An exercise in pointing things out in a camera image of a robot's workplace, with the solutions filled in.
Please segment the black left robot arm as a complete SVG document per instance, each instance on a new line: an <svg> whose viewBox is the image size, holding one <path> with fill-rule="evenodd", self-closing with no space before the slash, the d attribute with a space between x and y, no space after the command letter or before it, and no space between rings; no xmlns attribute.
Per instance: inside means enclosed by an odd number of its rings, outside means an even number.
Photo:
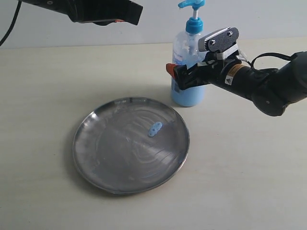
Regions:
<svg viewBox="0 0 307 230"><path fill-rule="evenodd" d="M138 25L143 6L130 0L25 0L25 3L65 14L74 23L107 26L126 22Z"/></svg>

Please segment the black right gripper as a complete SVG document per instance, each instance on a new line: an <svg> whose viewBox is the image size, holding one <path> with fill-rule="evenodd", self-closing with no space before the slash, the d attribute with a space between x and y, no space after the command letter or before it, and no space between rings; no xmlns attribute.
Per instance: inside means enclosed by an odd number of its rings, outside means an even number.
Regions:
<svg viewBox="0 0 307 230"><path fill-rule="evenodd" d="M203 60L204 65L194 64L188 68L187 65L176 65L167 63L165 68L167 73L175 79L181 90L186 90L196 86L211 84L218 78L224 76L230 68L239 64L237 58L239 52L233 53L225 60L215 60L213 53L208 53Z"/></svg>

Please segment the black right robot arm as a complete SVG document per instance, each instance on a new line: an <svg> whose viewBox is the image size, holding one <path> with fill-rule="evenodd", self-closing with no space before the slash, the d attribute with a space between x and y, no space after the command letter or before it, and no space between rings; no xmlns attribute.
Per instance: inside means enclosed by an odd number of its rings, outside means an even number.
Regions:
<svg viewBox="0 0 307 230"><path fill-rule="evenodd" d="M289 105L307 97L307 53L288 56L271 52L260 57L288 63L280 69L256 69L254 62L244 65L238 52L225 60L209 52L192 67L167 63L165 68L181 90L211 84L253 102L266 115L281 116Z"/></svg>

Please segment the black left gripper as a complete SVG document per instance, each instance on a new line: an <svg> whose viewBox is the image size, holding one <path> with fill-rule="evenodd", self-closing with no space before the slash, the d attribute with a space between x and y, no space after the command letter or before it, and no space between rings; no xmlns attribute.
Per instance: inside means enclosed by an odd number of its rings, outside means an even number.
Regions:
<svg viewBox="0 0 307 230"><path fill-rule="evenodd" d="M139 23L143 6L130 0L67 0L68 17L75 23Z"/></svg>

